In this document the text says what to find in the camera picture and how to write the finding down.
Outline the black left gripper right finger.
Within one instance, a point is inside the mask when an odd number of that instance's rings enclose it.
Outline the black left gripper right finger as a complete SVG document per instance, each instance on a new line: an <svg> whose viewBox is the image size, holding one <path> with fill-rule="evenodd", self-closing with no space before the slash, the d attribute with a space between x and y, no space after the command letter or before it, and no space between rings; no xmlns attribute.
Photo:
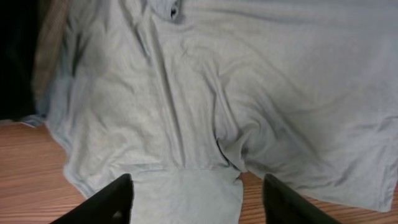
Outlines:
<svg viewBox="0 0 398 224"><path fill-rule="evenodd" d="M262 202L267 224L339 224L271 174L264 177Z"/></svg>

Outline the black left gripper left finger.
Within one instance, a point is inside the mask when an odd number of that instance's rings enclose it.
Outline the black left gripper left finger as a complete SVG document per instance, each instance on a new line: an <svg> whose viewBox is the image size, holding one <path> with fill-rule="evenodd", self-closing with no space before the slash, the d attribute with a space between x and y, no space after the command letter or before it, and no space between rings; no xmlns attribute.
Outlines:
<svg viewBox="0 0 398 224"><path fill-rule="evenodd" d="M129 224L134 184L123 174L51 224Z"/></svg>

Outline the light blue polo shirt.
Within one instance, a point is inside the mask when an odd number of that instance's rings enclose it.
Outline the light blue polo shirt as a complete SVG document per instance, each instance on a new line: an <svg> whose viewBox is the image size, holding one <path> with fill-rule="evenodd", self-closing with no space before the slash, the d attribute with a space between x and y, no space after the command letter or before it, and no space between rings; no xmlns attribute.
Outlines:
<svg viewBox="0 0 398 224"><path fill-rule="evenodd" d="M90 197L133 223L237 223L239 175L378 212L397 182L396 1L71 1L36 102Z"/></svg>

